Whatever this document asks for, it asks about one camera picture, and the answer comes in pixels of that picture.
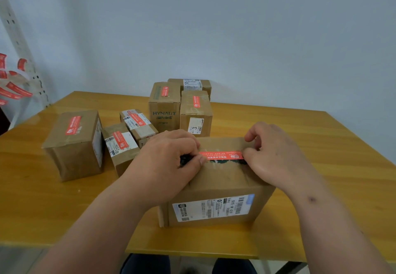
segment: brown cardboard box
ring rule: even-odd
[[[61,181],[102,172],[102,125],[97,110],[62,113],[42,148],[55,162]]]
[[[124,123],[103,128],[103,138],[110,153],[118,177],[139,154],[139,147]]]
[[[213,112],[206,91],[182,91],[180,129],[196,137],[210,136]]]
[[[139,148],[142,148],[151,136],[158,134],[158,130],[139,109],[121,111],[120,120],[125,123]]]
[[[156,82],[148,100],[150,121],[161,133],[179,129],[180,86],[172,82]]]
[[[243,137],[203,137],[200,143],[208,161],[178,195],[159,206],[160,227],[253,222],[275,190],[241,159],[240,152],[254,143]]]
[[[182,91],[207,91],[210,100],[212,86],[209,80],[198,79],[168,79],[168,82],[175,82],[180,85],[180,94]]]

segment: yellow table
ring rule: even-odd
[[[0,136],[0,243],[50,246],[117,176],[108,152],[105,172],[60,183],[40,149],[57,115],[97,109],[103,126],[120,122],[119,111],[147,114],[148,98],[74,92]],[[211,136],[243,136],[256,121],[275,123],[302,148],[331,189],[349,207],[361,230],[385,259],[396,261],[396,167],[322,111],[212,103]],[[261,258],[305,261],[299,222],[289,199],[274,192],[258,220]],[[257,258],[250,224],[202,228],[159,228],[148,211],[128,252]]]

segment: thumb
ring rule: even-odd
[[[254,159],[257,156],[259,152],[253,148],[246,148],[243,152],[242,155],[247,162],[247,164],[252,167],[254,164]]]
[[[182,181],[186,185],[191,179],[194,178],[195,175],[199,172],[201,167],[204,165],[206,162],[206,157],[202,156],[201,154],[195,156],[193,159],[191,159],[187,164],[180,169],[178,169],[178,172],[180,173],[182,177]]]

